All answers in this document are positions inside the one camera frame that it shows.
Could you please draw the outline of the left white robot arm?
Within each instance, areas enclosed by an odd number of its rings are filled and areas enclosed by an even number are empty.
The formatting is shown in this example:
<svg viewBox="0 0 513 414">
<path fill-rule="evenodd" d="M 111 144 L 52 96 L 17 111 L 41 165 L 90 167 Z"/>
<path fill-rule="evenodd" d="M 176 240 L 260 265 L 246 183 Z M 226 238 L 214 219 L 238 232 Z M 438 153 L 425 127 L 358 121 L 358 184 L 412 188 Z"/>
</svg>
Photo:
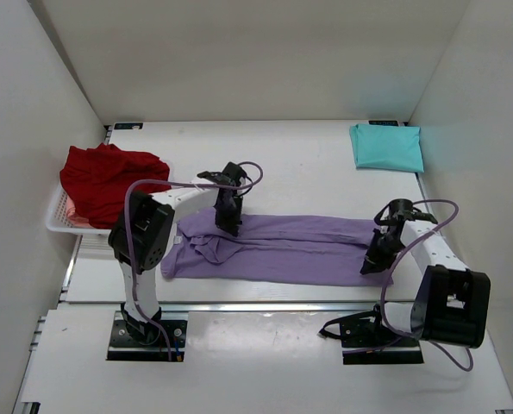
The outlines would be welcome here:
<svg viewBox="0 0 513 414">
<path fill-rule="evenodd" d="M 152 346 L 159 339 L 170 343 L 170 336 L 160 324 L 155 267 L 166 255 L 173 226 L 211 207 L 217 228 L 237 236 L 243 192 L 254 185 L 242 164 L 233 162 L 220 172 L 201 172 L 189 183 L 173 184 L 162 196 L 141 190 L 149 183 L 148 179 L 140 180 L 127 190 L 124 209 L 108 239 L 124 281 L 122 319 L 128 334 L 142 346 Z"/>
</svg>

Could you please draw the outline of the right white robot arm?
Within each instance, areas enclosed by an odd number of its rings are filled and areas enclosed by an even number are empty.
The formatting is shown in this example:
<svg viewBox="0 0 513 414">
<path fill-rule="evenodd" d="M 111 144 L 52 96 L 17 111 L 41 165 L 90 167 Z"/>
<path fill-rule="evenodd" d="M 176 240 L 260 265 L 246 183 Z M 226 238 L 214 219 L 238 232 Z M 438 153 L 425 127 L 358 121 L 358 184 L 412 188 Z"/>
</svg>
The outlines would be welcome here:
<svg viewBox="0 0 513 414">
<path fill-rule="evenodd" d="M 412 303 L 379 300 L 379 316 L 366 325 L 370 341 L 383 346 L 402 336 L 479 348 L 485 337 L 491 281 L 452 251 L 441 234 L 447 223 L 405 198 L 391 200 L 374 222 L 377 227 L 361 274 L 382 273 L 387 285 L 400 261 L 411 254 L 422 278 Z"/>
</svg>

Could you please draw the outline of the purple t shirt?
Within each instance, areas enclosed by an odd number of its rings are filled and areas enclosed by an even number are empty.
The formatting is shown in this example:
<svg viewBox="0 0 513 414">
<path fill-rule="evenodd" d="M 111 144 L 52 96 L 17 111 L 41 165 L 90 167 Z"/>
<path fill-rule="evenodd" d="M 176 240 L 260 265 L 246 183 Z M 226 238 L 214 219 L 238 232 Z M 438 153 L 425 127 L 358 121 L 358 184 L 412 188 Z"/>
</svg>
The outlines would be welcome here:
<svg viewBox="0 0 513 414">
<path fill-rule="evenodd" d="M 378 286 L 385 273 L 360 272 L 374 228 L 368 219 L 244 215 L 232 236 L 217 228 L 208 208 L 178 222 L 178 240 L 160 271 L 165 279 Z"/>
</svg>

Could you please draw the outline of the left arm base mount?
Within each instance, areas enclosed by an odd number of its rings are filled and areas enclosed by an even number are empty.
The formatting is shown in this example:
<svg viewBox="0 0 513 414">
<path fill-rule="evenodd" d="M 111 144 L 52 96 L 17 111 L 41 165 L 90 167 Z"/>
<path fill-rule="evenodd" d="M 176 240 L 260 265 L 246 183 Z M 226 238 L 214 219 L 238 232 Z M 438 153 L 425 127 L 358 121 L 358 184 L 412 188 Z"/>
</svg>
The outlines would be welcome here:
<svg viewBox="0 0 513 414">
<path fill-rule="evenodd" d="M 107 347 L 107 361 L 185 361 L 188 319 L 186 313 L 168 314 L 160 320 L 160 326 L 168 336 L 168 342 L 161 330 L 149 325 L 148 336 L 127 323 L 122 313 L 115 312 Z"/>
</svg>

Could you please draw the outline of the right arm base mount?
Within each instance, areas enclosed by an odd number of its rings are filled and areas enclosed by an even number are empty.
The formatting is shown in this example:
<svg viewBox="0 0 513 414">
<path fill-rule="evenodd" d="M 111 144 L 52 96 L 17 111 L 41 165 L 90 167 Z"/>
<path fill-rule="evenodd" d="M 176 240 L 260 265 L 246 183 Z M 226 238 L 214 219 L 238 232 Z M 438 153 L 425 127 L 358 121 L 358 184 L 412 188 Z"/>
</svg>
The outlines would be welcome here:
<svg viewBox="0 0 513 414">
<path fill-rule="evenodd" d="M 418 365 L 424 362 L 417 340 L 399 336 L 382 324 L 378 304 L 370 310 L 327 321 L 318 335 L 341 342 L 345 366 Z"/>
</svg>

